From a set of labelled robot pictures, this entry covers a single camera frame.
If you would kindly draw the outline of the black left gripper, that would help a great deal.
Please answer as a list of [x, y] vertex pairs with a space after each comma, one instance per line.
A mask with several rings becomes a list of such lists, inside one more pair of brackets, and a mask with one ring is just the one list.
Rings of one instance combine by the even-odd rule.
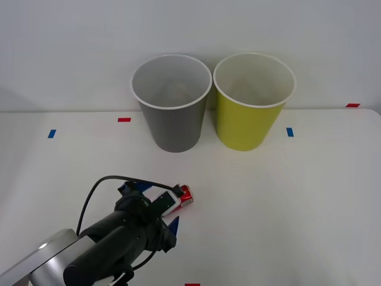
[[165, 223], [162, 215], [176, 206], [176, 199], [165, 191], [150, 201], [143, 193], [151, 187], [150, 184], [125, 181], [118, 188], [123, 196], [115, 204], [114, 210], [126, 212], [127, 221], [143, 230], [146, 237], [145, 250], [166, 253], [176, 246], [180, 218], [176, 216], [170, 223]]

